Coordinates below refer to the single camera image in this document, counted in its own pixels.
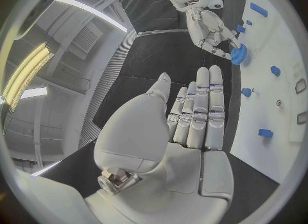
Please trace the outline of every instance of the white pegboard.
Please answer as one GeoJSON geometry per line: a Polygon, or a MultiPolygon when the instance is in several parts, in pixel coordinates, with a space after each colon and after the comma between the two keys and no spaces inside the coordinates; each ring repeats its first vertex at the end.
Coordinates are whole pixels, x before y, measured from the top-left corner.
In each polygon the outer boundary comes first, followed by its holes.
{"type": "Polygon", "coordinates": [[[249,98],[241,97],[231,153],[281,183],[298,154],[306,127],[297,124],[297,115],[307,111],[307,90],[295,92],[296,83],[307,80],[302,56],[287,24],[268,0],[246,0],[242,19],[246,31],[239,42],[248,52],[241,64],[241,83],[242,88],[255,92],[249,98]],[[267,10],[268,17],[252,10],[251,2],[267,10]],[[273,65],[280,68],[279,77],[271,73],[273,65]],[[274,135],[260,137],[259,129],[269,129],[274,135]]]}

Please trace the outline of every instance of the blue cylindrical button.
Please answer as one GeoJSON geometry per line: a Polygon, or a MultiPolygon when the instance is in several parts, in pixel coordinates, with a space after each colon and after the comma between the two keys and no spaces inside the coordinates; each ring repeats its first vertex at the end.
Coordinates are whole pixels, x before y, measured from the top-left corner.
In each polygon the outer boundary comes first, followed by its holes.
{"type": "Polygon", "coordinates": [[[280,69],[277,66],[272,66],[271,72],[272,72],[272,74],[276,75],[277,77],[280,76],[280,69]]]}
{"type": "Polygon", "coordinates": [[[256,11],[260,14],[262,14],[264,17],[267,17],[267,11],[265,9],[263,9],[262,7],[259,7],[255,3],[251,2],[251,9],[253,9],[254,11],[256,11]]]}
{"type": "Polygon", "coordinates": [[[242,88],[242,94],[245,97],[250,97],[252,95],[252,90],[249,88],[242,88]]]}
{"type": "Polygon", "coordinates": [[[238,28],[236,29],[237,32],[242,32],[242,33],[244,33],[245,30],[246,29],[243,26],[241,26],[241,25],[238,25],[238,28]]]}
{"type": "Polygon", "coordinates": [[[258,135],[261,137],[271,138],[273,136],[273,132],[267,129],[259,129],[258,135]]]}

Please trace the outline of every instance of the white robotic hand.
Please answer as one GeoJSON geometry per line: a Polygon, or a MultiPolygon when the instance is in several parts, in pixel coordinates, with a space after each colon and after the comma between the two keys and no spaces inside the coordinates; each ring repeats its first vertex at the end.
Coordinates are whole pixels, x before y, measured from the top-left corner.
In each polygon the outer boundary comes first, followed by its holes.
{"type": "Polygon", "coordinates": [[[169,141],[189,148],[221,150],[224,136],[224,95],[218,66],[201,67],[197,81],[181,88],[168,116],[169,141]]]}
{"type": "Polygon", "coordinates": [[[222,58],[232,60],[229,53],[216,48],[225,40],[240,49],[241,45],[235,38],[236,32],[226,28],[222,20],[213,12],[204,10],[223,8],[222,0],[170,0],[178,11],[186,12],[187,26],[193,43],[222,58]]]}
{"type": "Polygon", "coordinates": [[[168,144],[165,118],[171,79],[160,75],[154,85],[121,106],[103,127],[94,148],[94,160],[103,171],[101,187],[111,194],[137,183],[135,173],[153,170],[168,144]]]}

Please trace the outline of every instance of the ribbed panel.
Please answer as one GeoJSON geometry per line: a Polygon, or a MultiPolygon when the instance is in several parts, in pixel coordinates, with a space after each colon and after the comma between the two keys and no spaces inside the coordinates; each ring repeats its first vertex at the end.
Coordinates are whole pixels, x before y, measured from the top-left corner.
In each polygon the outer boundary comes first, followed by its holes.
{"type": "Polygon", "coordinates": [[[106,94],[110,90],[111,86],[119,76],[122,65],[128,54],[132,43],[135,38],[138,37],[136,31],[132,29],[124,38],[122,43],[119,45],[112,58],[110,59],[108,65],[106,66],[98,84],[94,91],[93,97],[90,101],[86,117],[82,126],[82,130],[79,138],[78,149],[87,145],[94,139],[96,139],[101,129],[99,129],[93,122],[93,118],[97,113],[101,103],[103,102],[106,94]]]}

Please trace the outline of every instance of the blue knob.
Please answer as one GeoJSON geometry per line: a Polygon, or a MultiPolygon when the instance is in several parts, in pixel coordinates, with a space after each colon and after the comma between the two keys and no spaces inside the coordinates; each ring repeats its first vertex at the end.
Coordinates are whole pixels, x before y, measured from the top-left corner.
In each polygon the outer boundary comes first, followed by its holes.
{"type": "Polygon", "coordinates": [[[272,66],[271,72],[272,72],[272,74],[276,75],[277,77],[280,76],[280,69],[277,66],[272,66]]]}
{"type": "Polygon", "coordinates": [[[271,130],[259,129],[258,135],[261,137],[271,138],[274,133],[271,130]]]}
{"type": "Polygon", "coordinates": [[[240,65],[247,56],[247,47],[244,44],[241,44],[240,48],[234,48],[231,51],[231,57],[233,58],[231,62],[238,66],[240,65]]]}
{"type": "Polygon", "coordinates": [[[252,95],[252,90],[249,88],[242,88],[242,94],[245,97],[250,97],[252,95]]]}
{"type": "Polygon", "coordinates": [[[267,11],[265,9],[263,9],[262,7],[259,7],[255,3],[251,2],[251,9],[253,9],[254,11],[256,11],[260,14],[262,14],[264,17],[267,17],[267,11]]]}
{"type": "Polygon", "coordinates": [[[242,32],[242,33],[244,33],[245,30],[246,29],[243,26],[241,26],[241,25],[238,25],[238,28],[236,29],[237,32],[242,32]]]}

